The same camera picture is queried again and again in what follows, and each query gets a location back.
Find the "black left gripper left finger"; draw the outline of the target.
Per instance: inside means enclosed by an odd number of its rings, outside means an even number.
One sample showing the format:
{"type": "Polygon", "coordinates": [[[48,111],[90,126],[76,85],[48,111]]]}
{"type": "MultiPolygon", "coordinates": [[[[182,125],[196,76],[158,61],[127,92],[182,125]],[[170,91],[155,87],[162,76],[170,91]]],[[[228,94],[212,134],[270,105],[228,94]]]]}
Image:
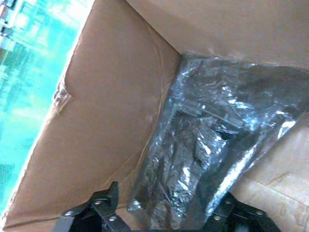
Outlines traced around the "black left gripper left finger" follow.
{"type": "Polygon", "coordinates": [[[119,200],[118,182],[96,191],[90,199],[61,214],[56,232],[130,232],[130,227],[116,214],[119,200]]]}

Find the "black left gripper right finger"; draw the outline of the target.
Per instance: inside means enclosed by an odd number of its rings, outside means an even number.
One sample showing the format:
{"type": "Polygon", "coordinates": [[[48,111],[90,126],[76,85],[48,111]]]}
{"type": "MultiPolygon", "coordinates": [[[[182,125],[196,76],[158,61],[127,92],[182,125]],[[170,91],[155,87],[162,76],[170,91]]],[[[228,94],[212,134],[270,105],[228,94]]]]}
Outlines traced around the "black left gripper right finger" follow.
{"type": "Polygon", "coordinates": [[[279,232],[266,212],[227,193],[205,223],[206,232],[279,232]]]}

